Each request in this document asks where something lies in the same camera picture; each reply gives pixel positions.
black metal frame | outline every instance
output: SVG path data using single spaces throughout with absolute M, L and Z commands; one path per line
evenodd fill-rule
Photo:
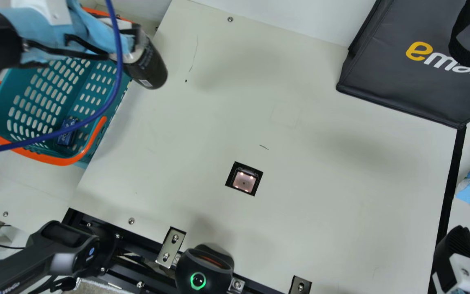
M 100 219 L 88 216 L 74 209 L 69 209 L 63 219 L 63 224 L 71 227 L 85 227 L 88 223 L 92 226 L 103 227 L 108 232 L 119 234 L 120 240 L 117 248 L 140 255 L 141 257 L 155 261 L 162 248 L 162 244 L 144 238 L 126 229 L 116 227 Z M 237 274 L 234 276 L 246 282 L 243 294 L 283 294 L 260 283 L 244 278 Z M 153 292 L 156 294 L 179 294 L 175 280 L 167 275 L 149 270 L 139 264 L 127 262 L 119 257 L 114 257 L 108 264 L 103 275 L 93 278 L 98 283 L 111 283 L 132 293 L 145 294 Z M 137 284 L 142 281 L 144 286 L 138 288 Z

metal bracket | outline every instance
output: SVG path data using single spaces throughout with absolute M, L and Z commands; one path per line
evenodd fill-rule
M 159 252 L 159 256 L 157 256 L 155 262 L 165 268 L 171 268 L 173 261 L 177 257 L 177 253 L 179 253 L 179 249 L 181 248 L 185 236 L 185 232 L 171 227 L 168 234 L 166 234 L 166 238 L 164 238 L 161 251 Z
M 241 294 L 242 289 L 244 289 L 245 283 L 246 282 L 241 279 L 232 278 L 231 283 L 230 283 L 230 288 L 228 289 L 227 293 L 228 294 Z
M 291 282 L 291 288 L 289 288 L 289 294 L 309 294 L 311 290 L 311 282 L 304 280 L 297 276 L 293 276 L 293 281 Z

green light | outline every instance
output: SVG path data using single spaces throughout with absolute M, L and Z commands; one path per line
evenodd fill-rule
M 196 275 L 201 275 L 204 279 L 204 281 L 202 281 L 202 284 L 200 286 L 196 286 L 194 283 L 193 283 L 193 280 L 195 279 L 195 276 Z M 202 272 L 194 272 L 192 274 L 192 276 L 190 277 L 190 285 L 192 285 L 192 289 L 193 290 L 201 290 L 202 288 L 204 288 L 204 286 L 206 286 L 206 277 L 204 276 L 204 274 Z

orange basket handle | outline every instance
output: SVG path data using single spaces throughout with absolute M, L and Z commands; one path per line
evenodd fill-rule
M 61 166 L 71 165 L 81 160 L 84 157 L 84 155 L 88 152 L 88 150 L 90 150 L 90 147 L 93 145 L 93 142 L 95 141 L 95 138 L 97 137 L 99 132 L 101 132 L 101 129 L 106 123 L 106 120 L 107 120 L 106 116 L 103 116 L 99 119 L 99 122 L 97 123 L 97 126 L 95 127 L 94 132 L 90 136 L 89 141 L 84 146 L 84 149 L 82 149 L 79 153 L 77 153 L 75 156 L 71 158 L 57 158 L 54 156 L 47 156 L 45 154 L 37 154 L 35 152 L 28 151 L 22 147 L 12 149 L 12 151 L 22 156 L 31 158 L 33 160 L 37 160 L 37 161 L 48 163 L 48 164 L 61 165 Z M 5 138 L 0 136 L 0 145 L 10 144 L 10 143 L 11 141 L 8 141 Z

emart logo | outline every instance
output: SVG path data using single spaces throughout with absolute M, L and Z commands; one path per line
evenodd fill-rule
M 455 73 L 468 73 L 470 74 L 470 67 L 464 67 L 463 65 L 458 65 L 458 62 L 451 56 L 441 54 L 438 52 L 433 53 L 433 47 L 425 42 L 414 42 L 411 44 L 409 49 L 405 52 L 405 55 L 415 61 L 423 61 L 424 65 L 431 65 L 433 62 L 433 67 L 437 69 L 442 68 L 443 65 L 446 71 L 452 70 Z

